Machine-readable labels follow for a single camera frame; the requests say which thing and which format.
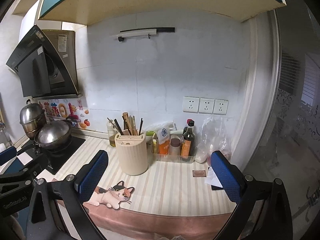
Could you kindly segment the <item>bamboo chopstick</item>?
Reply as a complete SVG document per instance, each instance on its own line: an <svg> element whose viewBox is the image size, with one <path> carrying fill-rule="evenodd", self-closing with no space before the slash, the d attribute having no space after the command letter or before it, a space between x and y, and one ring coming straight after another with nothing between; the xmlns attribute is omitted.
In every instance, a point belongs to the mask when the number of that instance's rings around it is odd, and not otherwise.
<svg viewBox="0 0 320 240"><path fill-rule="evenodd" d="M133 131L135 135L138 135L137 129L136 129L136 120L135 120L135 116L132 116L132 126L133 126Z"/></svg>

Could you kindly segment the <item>tan wooden chopstick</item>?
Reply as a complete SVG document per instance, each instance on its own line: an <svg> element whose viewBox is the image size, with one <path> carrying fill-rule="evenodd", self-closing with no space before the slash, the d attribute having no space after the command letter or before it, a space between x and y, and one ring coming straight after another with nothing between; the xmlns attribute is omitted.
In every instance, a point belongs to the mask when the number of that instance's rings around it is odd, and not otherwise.
<svg viewBox="0 0 320 240"><path fill-rule="evenodd" d="M133 118L132 116L128 116L128 122L129 122L129 127L130 127L130 131L132 135L135 135L135 128L134 128L134 124L133 124Z"/></svg>

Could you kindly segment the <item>white paper sheet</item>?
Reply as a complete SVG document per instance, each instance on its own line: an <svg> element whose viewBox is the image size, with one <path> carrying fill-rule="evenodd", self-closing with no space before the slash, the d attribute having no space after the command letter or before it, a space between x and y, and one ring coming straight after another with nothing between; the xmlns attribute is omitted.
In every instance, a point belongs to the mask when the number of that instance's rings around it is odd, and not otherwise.
<svg viewBox="0 0 320 240"><path fill-rule="evenodd" d="M215 172L211 167L208 168L208 173L204 182L210 186L214 185L214 186L222 187L222 184L220 183L219 179L217 178L217 175L215 174Z"/></svg>

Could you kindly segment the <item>black smartphone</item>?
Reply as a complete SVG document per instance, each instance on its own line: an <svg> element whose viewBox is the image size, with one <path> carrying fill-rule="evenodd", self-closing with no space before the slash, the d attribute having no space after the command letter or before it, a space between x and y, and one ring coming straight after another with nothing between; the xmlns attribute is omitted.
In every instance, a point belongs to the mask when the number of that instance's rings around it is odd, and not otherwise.
<svg viewBox="0 0 320 240"><path fill-rule="evenodd" d="M212 189L213 191L215 191L215 190L223 190L222 187L218 187L218 186L214 186L214 185L211 186L211 189Z"/></svg>

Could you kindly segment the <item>white flour bag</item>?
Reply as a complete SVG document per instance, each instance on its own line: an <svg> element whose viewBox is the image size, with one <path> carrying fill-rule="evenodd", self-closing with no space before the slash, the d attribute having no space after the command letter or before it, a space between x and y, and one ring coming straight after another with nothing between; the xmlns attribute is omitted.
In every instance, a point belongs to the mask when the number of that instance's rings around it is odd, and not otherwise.
<svg viewBox="0 0 320 240"><path fill-rule="evenodd" d="M204 163L207 161L208 155L209 155L208 151L198 149L194 160L200 164Z"/></svg>

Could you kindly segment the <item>black induction cooktop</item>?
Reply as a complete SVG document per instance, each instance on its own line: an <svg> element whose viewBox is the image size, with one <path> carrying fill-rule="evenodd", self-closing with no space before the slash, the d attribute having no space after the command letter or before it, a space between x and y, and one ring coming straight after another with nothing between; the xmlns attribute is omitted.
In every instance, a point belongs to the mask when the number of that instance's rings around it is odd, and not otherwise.
<svg viewBox="0 0 320 240"><path fill-rule="evenodd" d="M61 146L55 150L47 150L35 146L30 140L28 140L22 146L22 149L24 149L25 152L33 159L35 159L39 154L44 154L48 159L48 166L46 169L51 174L55 175L85 141L85 139L71 136L65 146Z"/></svg>

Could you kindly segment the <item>clear plastic bag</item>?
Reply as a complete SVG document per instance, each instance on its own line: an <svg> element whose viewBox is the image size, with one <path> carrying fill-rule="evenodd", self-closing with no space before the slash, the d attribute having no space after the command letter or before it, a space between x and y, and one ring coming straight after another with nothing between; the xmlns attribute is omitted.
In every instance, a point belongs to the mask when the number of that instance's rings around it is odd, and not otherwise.
<svg viewBox="0 0 320 240"><path fill-rule="evenodd" d="M220 151L227 160L231 160L231 141L223 118L211 116L204 120L199 136L196 151L198 149L208 151L209 155L206 162L209 162L209 157L214 151Z"/></svg>

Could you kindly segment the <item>steel wok with lid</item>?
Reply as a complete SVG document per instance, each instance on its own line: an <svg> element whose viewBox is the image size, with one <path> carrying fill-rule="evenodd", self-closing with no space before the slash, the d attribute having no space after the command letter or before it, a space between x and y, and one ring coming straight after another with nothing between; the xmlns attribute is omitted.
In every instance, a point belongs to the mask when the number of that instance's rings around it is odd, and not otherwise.
<svg viewBox="0 0 320 240"><path fill-rule="evenodd" d="M72 122L59 120L45 124L35 135L33 149L49 152L60 152L67 148L72 141Z"/></svg>

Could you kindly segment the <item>clear plastic organizer tray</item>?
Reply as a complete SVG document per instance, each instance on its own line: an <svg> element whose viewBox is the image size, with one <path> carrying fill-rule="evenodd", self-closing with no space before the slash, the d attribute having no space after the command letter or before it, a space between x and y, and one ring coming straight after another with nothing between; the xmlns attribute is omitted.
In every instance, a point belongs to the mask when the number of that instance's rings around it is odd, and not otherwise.
<svg viewBox="0 0 320 240"><path fill-rule="evenodd" d="M191 164L194 162L194 156L183 157L181 155L170 155L170 154L153 154L153 161L162 161L170 163L186 163Z"/></svg>

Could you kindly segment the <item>glass oil dispenser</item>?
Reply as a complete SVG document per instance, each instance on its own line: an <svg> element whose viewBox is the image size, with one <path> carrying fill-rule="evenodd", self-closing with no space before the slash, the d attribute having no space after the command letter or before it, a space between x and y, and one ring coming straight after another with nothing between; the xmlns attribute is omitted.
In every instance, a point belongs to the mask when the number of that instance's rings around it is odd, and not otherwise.
<svg viewBox="0 0 320 240"><path fill-rule="evenodd" d="M112 147L116 146L115 142L115 136L117 134L117 131L113 128L113 126L107 121L107 132L108 132L108 139L109 143Z"/></svg>

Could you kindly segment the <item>soy sauce bottle orange label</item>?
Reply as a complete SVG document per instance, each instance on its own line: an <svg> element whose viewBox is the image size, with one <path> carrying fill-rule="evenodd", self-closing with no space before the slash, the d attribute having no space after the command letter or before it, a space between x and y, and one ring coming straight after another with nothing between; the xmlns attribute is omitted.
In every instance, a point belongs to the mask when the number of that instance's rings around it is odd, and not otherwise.
<svg viewBox="0 0 320 240"><path fill-rule="evenodd" d="M183 133L183 142L181 148L182 161L190 161L194 156L195 151L195 134L194 134L194 120L188 121L188 126Z"/></svg>

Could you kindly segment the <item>beige utensil holder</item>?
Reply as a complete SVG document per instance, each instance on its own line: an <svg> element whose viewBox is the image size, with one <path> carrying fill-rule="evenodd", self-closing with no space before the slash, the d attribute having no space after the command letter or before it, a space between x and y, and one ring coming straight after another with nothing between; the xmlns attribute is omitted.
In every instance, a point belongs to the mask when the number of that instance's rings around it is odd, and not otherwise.
<svg viewBox="0 0 320 240"><path fill-rule="evenodd" d="M121 170L130 176L143 174L149 167L145 134L115 137L116 152Z"/></svg>

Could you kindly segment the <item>dark bottle red cap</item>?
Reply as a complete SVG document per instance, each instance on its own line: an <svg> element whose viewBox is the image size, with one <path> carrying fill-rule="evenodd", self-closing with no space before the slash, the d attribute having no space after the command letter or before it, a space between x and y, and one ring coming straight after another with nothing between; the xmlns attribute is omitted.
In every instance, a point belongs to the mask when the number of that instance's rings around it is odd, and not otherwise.
<svg viewBox="0 0 320 240"><path fill-rule="evenodd" d="M188 126L189 126L189 122L194 122L193 119L187 119L186 125L183 129L182 135L184 135L184 133L187 131Z"/></svg>

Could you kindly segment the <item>brown lid jar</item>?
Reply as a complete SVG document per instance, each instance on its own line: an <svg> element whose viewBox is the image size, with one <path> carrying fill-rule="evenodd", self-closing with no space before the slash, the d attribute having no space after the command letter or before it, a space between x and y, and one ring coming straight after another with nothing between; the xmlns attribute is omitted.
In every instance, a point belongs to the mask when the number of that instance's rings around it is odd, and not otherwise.
<svg viewBox="0 0 320 240"><path fill-rule="evenodd" d="M180 153L181 153L181 140L179 138L171 138L169 154L180 155Z"/></svg>

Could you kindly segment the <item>yellow seasoning box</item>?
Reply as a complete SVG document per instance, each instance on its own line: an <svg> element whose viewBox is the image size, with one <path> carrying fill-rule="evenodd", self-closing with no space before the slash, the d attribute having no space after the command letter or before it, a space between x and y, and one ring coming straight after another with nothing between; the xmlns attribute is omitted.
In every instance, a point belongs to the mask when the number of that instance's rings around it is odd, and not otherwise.
<svg viewBox="0 0 320 240"><path fill-rule="evenodd" d="M159 142L157 133L154 133L152 136L152 153L159 154Z"/></svg>

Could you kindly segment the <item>green vegetable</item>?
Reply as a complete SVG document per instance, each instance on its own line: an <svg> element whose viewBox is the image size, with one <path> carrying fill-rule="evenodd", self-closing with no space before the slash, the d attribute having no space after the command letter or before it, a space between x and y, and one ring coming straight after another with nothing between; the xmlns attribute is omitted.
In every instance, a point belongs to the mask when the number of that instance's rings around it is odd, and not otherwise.
<svg viewBox="0 0 320 240"><path fill-rule="evenodd" d="M153 136L156 132L155 131L146 131L146 136Z"/></svg>

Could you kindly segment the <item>orange white seasoning bag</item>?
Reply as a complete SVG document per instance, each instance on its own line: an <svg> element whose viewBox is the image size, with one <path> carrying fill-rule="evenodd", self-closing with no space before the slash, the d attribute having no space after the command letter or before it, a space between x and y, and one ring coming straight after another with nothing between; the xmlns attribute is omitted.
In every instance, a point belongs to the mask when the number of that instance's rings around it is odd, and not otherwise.
<svg viewBox="0 0 320 240"><path fill-rule="evenodd" d="M169 153L170 129L164 126L157 131L159 154L167 155Z"/></svg>

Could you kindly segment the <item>black range hood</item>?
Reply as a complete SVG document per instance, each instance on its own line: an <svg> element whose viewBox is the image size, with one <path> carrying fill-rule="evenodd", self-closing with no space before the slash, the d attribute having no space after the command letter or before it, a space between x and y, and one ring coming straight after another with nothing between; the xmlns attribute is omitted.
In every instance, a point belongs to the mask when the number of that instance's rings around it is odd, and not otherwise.
<svg viewBox="0 0 320 240"><path fill-rule="evenodd" d="M7 60L20 78L24 97L78 98L75 31L42 30L25 34Z"/></svg>

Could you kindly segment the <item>colourful wall sticker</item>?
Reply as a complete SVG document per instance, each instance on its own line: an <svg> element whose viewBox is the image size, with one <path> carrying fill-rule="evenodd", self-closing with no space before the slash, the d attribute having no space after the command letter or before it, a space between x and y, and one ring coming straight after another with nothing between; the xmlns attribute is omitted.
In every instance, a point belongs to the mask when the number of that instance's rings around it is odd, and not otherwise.
<svg viewBox="0 0 320 240"><path fill-rule="evenodd" d="M84 107L81 99L45 99L38 104L44 110L47 122L69 119L72 126L79 129L88 129L89 110Z"/></svg>

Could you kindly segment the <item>triple wall socket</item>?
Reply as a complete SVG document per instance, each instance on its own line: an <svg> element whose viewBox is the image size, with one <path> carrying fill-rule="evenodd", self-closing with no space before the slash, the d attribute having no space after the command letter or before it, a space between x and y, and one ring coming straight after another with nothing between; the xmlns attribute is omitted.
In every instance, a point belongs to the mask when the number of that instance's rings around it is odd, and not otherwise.
<svg viewBox="0 0 320 240"><path fill-rule="evenodd" d="M186 113L226 115L228 103L228 100L222 99L184 96L182 101L182 110Z"/></svg>

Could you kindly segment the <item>wall knife rack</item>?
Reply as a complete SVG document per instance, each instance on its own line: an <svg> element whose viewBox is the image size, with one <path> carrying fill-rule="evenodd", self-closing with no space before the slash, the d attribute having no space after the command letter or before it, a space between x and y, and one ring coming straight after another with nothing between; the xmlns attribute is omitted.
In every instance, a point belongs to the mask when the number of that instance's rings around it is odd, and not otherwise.
<svg viewBox="0 0 320 240"><path fill-rule="evenodd" d="M122 30L116 35L111 37L119 42L124 42L127 38L135 37L147 37L156 36L159 33L174 33L175 27L155 27L155 28L140 28L140 29L130 29Z"/></svg>

